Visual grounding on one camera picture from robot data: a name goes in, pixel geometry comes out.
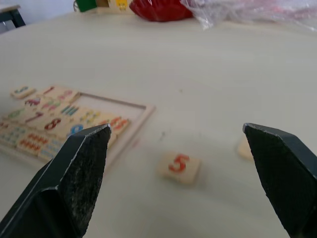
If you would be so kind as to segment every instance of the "clear plastic bag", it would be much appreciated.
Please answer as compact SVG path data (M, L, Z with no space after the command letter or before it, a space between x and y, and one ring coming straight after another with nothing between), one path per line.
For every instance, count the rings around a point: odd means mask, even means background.
M317 0L181 0L204 29L225 19L292 23L317 32Z

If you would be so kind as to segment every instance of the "red bag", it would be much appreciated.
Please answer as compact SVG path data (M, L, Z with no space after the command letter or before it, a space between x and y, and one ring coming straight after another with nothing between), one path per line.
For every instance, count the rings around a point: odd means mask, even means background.
M193 16L180 0L133 0L130 8L148 21L177 21Z

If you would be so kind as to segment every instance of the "green object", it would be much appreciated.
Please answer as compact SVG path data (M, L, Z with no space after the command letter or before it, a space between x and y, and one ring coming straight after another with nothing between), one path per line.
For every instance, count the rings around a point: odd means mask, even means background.
M81 12L85 12L97 7L96 0L76 0L76 2Z

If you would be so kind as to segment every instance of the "plastic bag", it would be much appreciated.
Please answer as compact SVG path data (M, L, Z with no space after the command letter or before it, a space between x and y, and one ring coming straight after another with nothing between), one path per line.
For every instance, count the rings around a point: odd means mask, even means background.
M193 16L180 0L133 0L130 8L148 21L177 21Z
M181 0L204 29L225 19L292 23L317 31L317 0Z

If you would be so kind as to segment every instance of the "table surface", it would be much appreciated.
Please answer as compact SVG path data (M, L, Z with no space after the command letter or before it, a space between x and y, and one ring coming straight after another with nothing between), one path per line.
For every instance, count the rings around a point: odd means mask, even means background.
M17 10L20 8L20 5L10 5L10 4L0 4L0 13Z
M104 178L86 238L286 238L253 163L244 122L297 135L317 152L316 35L277 24L72 13L0 35L0 112L12 89L61 84L156 105ZM156 174L166 151L202 160L197 183ZM40 164L0 155L0 219Z

